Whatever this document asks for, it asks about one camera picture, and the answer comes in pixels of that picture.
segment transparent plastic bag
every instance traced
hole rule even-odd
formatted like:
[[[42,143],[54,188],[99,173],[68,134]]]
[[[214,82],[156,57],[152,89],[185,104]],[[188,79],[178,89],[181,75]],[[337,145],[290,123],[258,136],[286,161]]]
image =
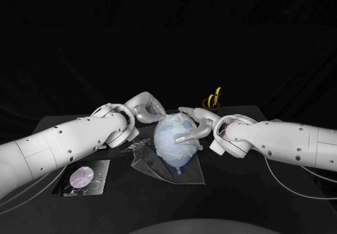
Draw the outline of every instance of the transparent plastic bag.
[[[159,121],[155,129],[155,146],[158,155],[168,164],[178,169],[191,161],[192,156],[202,150],[199,139],[192,139],[184,143],[176,143],[176,139],[185,134],[192,133],[198,126],[185,113],[168,115],[168,118]]]

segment inflated plastic bag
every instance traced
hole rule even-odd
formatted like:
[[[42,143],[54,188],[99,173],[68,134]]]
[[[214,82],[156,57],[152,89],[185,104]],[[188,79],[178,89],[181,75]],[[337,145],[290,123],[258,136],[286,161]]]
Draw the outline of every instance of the inflated plastic bag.
[[[184,143],[176,143],[176,139],[185,134],[192,133],[198,126],[185,113],[168,115],[168,118],[159,121],[155,129],[155,146],[158,155],[168,164],[178,169],[182,174],[181,167],[191,161],[192,156],[202,150],[199,139],[192,139]]]

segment black table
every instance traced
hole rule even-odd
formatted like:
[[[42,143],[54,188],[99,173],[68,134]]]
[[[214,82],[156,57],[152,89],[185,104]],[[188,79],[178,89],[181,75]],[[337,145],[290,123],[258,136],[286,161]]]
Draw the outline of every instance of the black table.
[[[221,116],[233,114],[267,120],[257,106],[221,108]],[[89,115],[48,116],[35,133],[84,116]],[[145,126],[149,125],[137,121],[137,127]],[[244,159],[228,153],[220,156],[208,147],[212,136],[201,142],[205,148],[198,154],[207,185],[173,185],[145,175],[130,166],[133,154],[112,158],[103,195],[51,195],[57,180],[35,199],[0,215],[0,233],[127,234],[153,224],[188,218],[237,220],[287,234],[337,233],[337,213],[330,202],[293,194],[276,181],[257,151],[250,151]],[[97,152],[89,159],[104,160],[110,156]],[[276,161],[270,165],[293,190],[325,197],[302,167]],[[31,198],[60,172],[61,169],[53,172],[14,202]]]

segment plastic bag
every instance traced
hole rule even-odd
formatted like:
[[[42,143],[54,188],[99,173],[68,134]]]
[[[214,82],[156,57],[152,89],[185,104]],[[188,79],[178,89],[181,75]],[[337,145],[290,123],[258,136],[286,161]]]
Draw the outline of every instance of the plastic bag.
[[[192,156],[202,150],[199,139],[192,139],[184,143],[176,143],[176,139],[185,134],[192,133],[198,126],[185,113],[168,115],[168,118],[159,121],[155,129],[155,146],[158,155],[168,164],[178,169],[182,174],[181,167],[191,161]]]

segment black backdrop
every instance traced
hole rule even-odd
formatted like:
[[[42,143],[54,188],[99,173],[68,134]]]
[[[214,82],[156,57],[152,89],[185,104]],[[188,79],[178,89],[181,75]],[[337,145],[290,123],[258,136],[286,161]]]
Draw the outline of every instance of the black backdrop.
[[[143,91],[199,107],[218,86],[222,106],[337,128],[333,1],[2,4],[2,143]]]

